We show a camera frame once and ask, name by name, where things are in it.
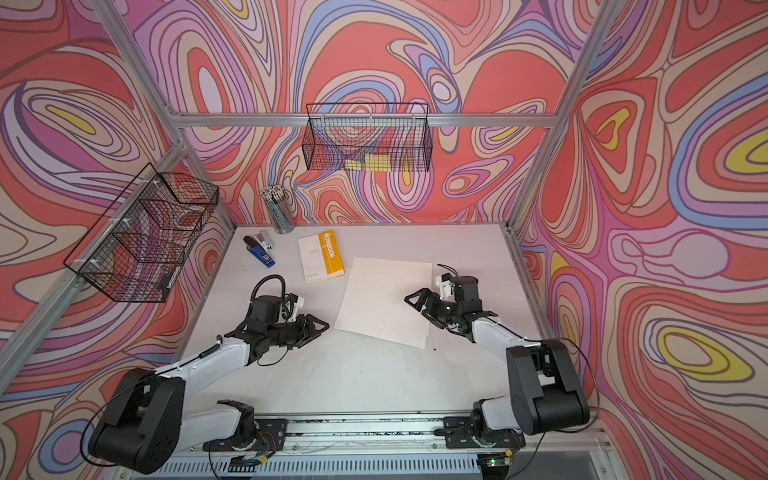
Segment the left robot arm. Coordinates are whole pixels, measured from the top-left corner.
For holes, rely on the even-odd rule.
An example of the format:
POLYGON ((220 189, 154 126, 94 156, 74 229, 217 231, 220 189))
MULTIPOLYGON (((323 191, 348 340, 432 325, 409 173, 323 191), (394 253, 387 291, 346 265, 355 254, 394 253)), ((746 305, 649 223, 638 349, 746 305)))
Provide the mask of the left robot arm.
POLYGON ((251 292, 243 320, 205 350, 165 367, 125 373, 81 433, 83 460, 95 467, 152 474, 175 453, 198 445, 255 453, 260 463, 279 452, 282 444, 276 434, 260 426, 254 408, 246 403, 224 399, 207 409, 184 407, 230 373, 262 366, 271 349, 300 349, 329 330, 328 322, 302 312, 302 297, 285 285, 279 274, 262 278, 251 292))

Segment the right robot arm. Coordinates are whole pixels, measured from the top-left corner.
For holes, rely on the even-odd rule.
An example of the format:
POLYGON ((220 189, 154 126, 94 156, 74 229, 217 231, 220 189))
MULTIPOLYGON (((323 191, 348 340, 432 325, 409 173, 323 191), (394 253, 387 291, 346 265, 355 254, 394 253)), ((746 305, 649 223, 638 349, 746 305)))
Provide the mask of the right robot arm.
POLYGON ((579 433, 591 414, 569 349, 560 339, 530 339, 506 326, 483 306, 478 279, 446 273, 437 289, 422 288, 404 298, 433 326, 485 348, 506 366, 509 393, 481 399, 469 416, 444 419, 435 434, 449 448, 516 449, 526 435, 579 433))

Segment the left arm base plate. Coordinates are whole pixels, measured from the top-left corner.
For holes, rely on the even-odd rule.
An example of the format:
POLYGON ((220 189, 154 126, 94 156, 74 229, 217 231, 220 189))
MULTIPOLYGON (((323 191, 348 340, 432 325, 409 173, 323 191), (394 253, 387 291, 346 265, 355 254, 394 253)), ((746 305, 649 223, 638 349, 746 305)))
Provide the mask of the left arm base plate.
POLYGON ((239 445, 241 450, 260 452, 282 451, 287 438, 287 419, 256 419, 246 431, 245 439, 239 445))

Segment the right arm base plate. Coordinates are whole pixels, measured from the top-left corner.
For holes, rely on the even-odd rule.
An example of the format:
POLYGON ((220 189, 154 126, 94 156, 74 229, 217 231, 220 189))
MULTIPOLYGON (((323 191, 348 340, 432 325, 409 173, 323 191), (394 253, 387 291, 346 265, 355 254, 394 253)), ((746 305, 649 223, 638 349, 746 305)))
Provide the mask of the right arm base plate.
POLYGON ((504 449, 516 452, 526 446, 524 435, 514 429, 490 429, 481 419, 472 416, 448 416, 433 430, 444 439, 448 449, 504 449))

